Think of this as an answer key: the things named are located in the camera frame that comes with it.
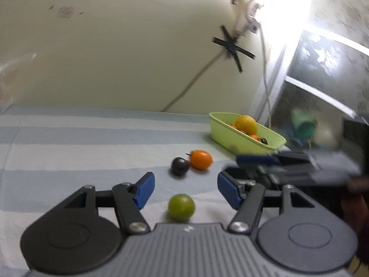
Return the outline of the window frame with glass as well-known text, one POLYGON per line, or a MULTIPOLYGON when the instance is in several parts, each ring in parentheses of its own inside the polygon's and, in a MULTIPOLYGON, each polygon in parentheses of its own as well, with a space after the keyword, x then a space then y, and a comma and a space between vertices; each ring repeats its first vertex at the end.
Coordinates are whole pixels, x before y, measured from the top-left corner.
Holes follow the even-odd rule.
POLYGON ((271 60, 253 114, 291 149, 336 150, 343 119, 368 114, 368 45, 303 30, 271 60))

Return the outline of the black tape cross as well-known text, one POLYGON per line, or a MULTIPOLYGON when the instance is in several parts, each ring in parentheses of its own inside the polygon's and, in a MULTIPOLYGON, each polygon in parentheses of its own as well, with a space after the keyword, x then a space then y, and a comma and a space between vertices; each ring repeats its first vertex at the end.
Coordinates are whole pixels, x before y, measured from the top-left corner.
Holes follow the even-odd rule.
POLYGON ((231 36, 225 25, 221 25, 220 29, 223 34, 223 39, 213 37, 212 42, 225 48, 228 58, 233 58, 239 72, 243 72, 243 68, 238 57, 238 53, 245 55, 250 59, 255 59, 255 55, 246 49, 243 49, 237 45, 238 36, 231 36))

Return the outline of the orange mandarin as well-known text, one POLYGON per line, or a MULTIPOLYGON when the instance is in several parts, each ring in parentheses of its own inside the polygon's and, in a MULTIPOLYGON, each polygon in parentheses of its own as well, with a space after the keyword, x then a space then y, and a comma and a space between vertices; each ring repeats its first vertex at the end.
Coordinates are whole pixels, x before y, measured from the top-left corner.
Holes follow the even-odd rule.
POLYGON ((190 153, 190 165, 197 170, 205 171, 213 164, 213 158, 205 150, 193 150, 190 153))

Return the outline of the green lime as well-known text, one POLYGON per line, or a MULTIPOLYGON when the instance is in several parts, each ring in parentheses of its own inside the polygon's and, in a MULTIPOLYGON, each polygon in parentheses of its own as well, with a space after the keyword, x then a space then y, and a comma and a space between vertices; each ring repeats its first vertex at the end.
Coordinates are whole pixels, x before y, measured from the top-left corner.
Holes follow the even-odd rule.
POLYGON ((194 200, 187 194, 176 194, 168 202, 168 215, 177 221, 188 221, 195 209, 194 200))

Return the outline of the striped blue white tablecloth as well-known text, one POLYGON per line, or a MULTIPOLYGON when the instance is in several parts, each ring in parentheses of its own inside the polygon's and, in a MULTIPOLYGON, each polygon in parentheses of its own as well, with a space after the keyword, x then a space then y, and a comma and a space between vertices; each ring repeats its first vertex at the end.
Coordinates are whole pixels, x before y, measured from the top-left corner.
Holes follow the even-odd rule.
POLYGON ((151 171, 156 186, 143 209, 149 225, 166 220, 168 200, 187 194, 194 223, 227 224, 234 210, 219 193, 218 173, 234 156, 211 140, 206 115, 108 109, 9 108, 1 115, 1 275, 23 276, 23 231, 80 187, 108 190, 151 171), (171 172, 177 158, 205 150, 213 164, 171 172))

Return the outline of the white power strip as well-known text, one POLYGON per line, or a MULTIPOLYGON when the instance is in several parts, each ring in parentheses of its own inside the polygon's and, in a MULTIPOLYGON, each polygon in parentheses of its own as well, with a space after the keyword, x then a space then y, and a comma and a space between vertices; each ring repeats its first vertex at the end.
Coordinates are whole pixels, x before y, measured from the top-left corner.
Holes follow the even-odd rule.
POLYGON ((259 0, 231 0, 236 6, 236 19, 233 34, 236 37, 246 36, 247 32, 256 34, 260 23, 256 20, 256 12, 262 7, 259 0))

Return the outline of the dark purple plum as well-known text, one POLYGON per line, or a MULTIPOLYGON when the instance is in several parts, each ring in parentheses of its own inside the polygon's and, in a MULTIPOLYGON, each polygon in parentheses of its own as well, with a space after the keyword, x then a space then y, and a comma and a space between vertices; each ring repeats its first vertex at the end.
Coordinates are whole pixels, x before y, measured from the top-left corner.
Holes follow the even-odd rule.
POLYGON ((177 157, 171 163, 171 172, 175 176, 185 175, 190 168, 190 162, 184 158, 177 157))

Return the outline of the green plastic basket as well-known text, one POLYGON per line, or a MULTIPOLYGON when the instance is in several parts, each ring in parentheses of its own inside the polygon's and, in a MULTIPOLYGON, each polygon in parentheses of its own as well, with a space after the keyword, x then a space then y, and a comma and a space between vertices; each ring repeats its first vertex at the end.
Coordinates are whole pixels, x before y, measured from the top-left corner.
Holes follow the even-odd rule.
POLYGON ((240 116, 237 113, 209 113, 212 140, 235 155, 270 154, 286 144, 282 135, 258 122, 255 122, 257 130, 251 133, 254 137, 236 129, 236 120, 240 116))

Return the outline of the large yellow lemon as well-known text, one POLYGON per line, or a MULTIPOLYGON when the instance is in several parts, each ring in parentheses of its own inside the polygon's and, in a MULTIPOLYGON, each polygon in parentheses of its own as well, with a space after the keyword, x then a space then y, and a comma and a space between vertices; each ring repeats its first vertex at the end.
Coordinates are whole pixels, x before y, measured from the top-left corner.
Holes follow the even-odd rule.
POLYGON ((235 126, 239 131, 242 131, 247 135, 256 134, 258 130, 257 122, 249 115, 239 116, 235 121, 235 126))

